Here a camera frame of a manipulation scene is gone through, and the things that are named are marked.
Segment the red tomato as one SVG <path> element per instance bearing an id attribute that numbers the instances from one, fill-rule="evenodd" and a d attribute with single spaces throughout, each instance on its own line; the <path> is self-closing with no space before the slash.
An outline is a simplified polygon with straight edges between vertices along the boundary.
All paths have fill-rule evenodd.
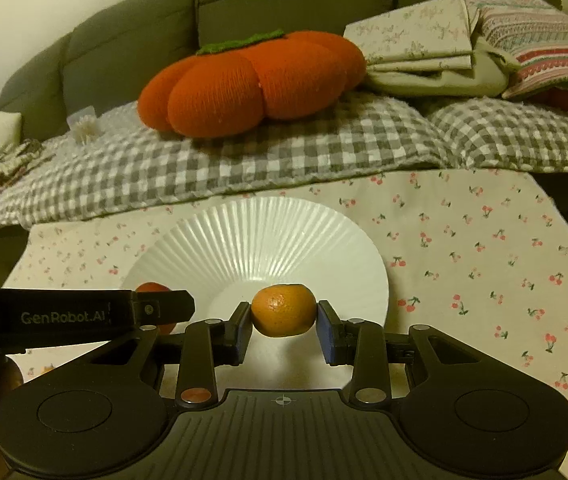
<path id="1" fill-rule="evenodd" d="M 144 309 L 146 311 L 149 311 L 150 308 L 154 308 L 155 313 L 159 315 L 161 313 L 161 305 L 159 299 L 157 299 L 156 296 L 159 294 L 159 292 L 170 292 L 170 288 L 155 282 L 146 282 L 136 287 L 135 292 L 138 292 L 139 294 L 153 294 L 153 298 L 149 300 L 149 305 L 145 306 Z M 177 326 L 177 324 L 175 323 L 157 324 L 159 334 L 161 336 L 170 335 L 175 326 Z"/>

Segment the small orange-yellow persimmon fruit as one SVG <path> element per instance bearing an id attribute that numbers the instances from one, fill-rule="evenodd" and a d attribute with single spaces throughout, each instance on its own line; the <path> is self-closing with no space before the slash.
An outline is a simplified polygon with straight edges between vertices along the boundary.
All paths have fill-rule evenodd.
<path id="1" fill-rule="evenodd" d="M 256 293 L 250 314 L 253 326 L 264 336 L 297 336 L 315 323 L 317 304 L 313 292 L 305 285 L 273 285 Z"/>

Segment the white ribbed plate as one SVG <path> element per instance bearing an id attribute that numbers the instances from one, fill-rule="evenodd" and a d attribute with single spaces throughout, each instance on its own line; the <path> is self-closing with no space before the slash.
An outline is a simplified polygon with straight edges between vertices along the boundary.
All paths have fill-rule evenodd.
<path id="1" fill-rule="evenodd" d="M 301 284 L 340 318 L 384 323 L 389 284 L 369 236 L 327 206 L 284 196 L 250 197 L 179 220 L 132 264 L 122 285 L 185 289 L 194 320 L 228 318 L 271 285 Z"/>

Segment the grey checkered blanket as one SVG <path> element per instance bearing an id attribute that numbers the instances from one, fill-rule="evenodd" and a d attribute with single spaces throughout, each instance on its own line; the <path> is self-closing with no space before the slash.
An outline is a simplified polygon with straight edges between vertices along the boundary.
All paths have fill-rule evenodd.
<path id="1" fill-rule="evenodd" d="M 0 167 L 0 229 L 393 170 L 568 174 L 568 113 L 502 99 L 353 91 L 309 118 L 213 140 L 146 127 L 130 103 L 98 130 L 88 143 L 64 134 L 19 147 Z"/>

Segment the cherry print tablecloth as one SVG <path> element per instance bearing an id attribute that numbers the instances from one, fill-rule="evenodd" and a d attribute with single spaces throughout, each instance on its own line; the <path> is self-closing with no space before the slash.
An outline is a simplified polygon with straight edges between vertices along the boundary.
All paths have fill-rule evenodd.
<path id="1" fill-rule="evenodd" d="M 393 171 L 215 196 L 32 228 L 11 288 L 119 289 L 179 220 L 250 197 L 327 206 L 355 222 L 386 268 L 390 333 L 427 324 L 522 370 L 568 399 L 568 224 L 528 174 Z M 568 453 L 561 465 L 568 478 Z"/>

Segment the clear box of swabs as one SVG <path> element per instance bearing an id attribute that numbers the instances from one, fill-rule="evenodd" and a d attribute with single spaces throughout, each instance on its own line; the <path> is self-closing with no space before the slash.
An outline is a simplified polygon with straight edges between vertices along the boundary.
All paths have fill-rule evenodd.
<path id="1" fill-rule="evenodd" d="M 79 145 L 86 145 L 99 138 L 102 129 L 98 123 L 95 108 L 90 105 L 77 110 L 67 117 L 67 125 L 72 137 Z"/>

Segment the orange pumpkin cushion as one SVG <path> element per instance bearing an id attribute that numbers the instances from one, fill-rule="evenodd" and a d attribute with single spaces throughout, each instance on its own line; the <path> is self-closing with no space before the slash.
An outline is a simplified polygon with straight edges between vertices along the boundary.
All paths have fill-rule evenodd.
<path id="1" fill-rule="evenodd" d="M 209 44 L 150 79 L 138 99 L 144 125 L 191 139 L 236 136 L 266 119 L 294 120 L 361 84 L 361 50 L 330 32 L 280 30 Z"/>

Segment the dark green sofa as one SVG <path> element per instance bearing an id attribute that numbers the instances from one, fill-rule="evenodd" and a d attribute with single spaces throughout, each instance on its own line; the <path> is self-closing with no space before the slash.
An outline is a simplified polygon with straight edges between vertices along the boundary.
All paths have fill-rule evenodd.
<path id="1" fill-rule="evenodd" d="M 204 44 L 282 29 L 341 34 L 362 18 L 426 0 L 124 0 L 92 15 L 4 84 L 0 110 L 22 136 L 48 140 L 67 117 L 136 100 L 150 78 Z M 546 0 L 558 6 L 560 0 Z"/>

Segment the folded floral beige sheet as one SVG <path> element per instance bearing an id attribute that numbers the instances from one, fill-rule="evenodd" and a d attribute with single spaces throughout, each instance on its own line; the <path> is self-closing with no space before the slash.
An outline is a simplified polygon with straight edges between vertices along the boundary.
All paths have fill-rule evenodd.
<path id="1" fill-rule="evenodd" d="M 500 96 L 520 63 L 479 32 L 468 0 L 428 0 L 349 24 L 365 84 L 401 96 Z"/>

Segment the striped patterned pillow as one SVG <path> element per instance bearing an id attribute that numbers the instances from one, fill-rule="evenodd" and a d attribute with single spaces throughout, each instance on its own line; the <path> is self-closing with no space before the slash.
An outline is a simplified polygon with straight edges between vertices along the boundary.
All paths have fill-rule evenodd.
<path id="1" fill-rule="evenodd" d="M 529 99 L 568 91 L 568 15 L 544 0 L 464 0 L 476 64 L 470 93 Z"/>

